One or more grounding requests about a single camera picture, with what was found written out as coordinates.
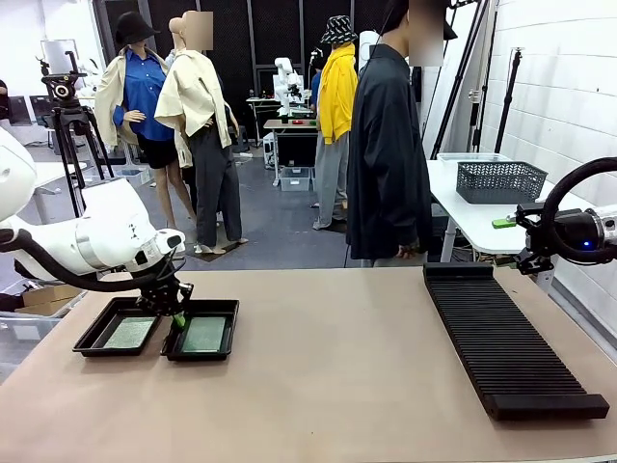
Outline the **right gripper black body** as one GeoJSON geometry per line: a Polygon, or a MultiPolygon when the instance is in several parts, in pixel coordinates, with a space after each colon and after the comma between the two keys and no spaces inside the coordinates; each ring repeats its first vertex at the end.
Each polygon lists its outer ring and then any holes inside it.
{"type": "Polygon", "coordinates": [[[544,209],[540,219],[527,230],[527,251],[536,256],[571,261],[601,261],[602,232],[590,210],[569,209],[549,217],[544,209]]]}

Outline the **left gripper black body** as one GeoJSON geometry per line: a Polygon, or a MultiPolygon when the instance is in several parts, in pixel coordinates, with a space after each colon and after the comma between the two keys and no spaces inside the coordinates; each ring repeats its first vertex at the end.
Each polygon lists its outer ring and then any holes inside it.
{"type": "Polygon", "coordinates": [[[160,316],[172,316],[184,312],[194,290],[192,283],[183,283],[175,273],[157,279],[151,285],[140,290],[140,296],[157,301],[160,304],[160,316]]]}

